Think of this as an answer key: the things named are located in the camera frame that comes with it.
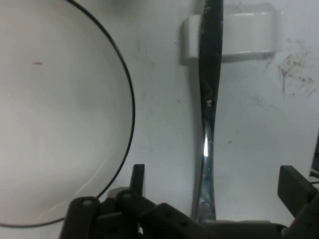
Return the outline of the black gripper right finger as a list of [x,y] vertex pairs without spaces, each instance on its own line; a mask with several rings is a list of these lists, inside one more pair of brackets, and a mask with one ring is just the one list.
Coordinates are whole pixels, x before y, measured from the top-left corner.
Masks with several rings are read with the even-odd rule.
[[290,165],[280,167],[277,194],[294,221],[283,231],[284,239],[319,237],[319,190]]

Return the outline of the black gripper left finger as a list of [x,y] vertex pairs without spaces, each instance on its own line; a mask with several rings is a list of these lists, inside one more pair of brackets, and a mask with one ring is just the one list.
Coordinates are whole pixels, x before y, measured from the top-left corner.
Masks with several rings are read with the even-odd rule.
[[143,196],[145,166],[133,166],[128,189],[100,202],[95,197],[73,200],[61,239],[205,239],[207,231],[172,206]]

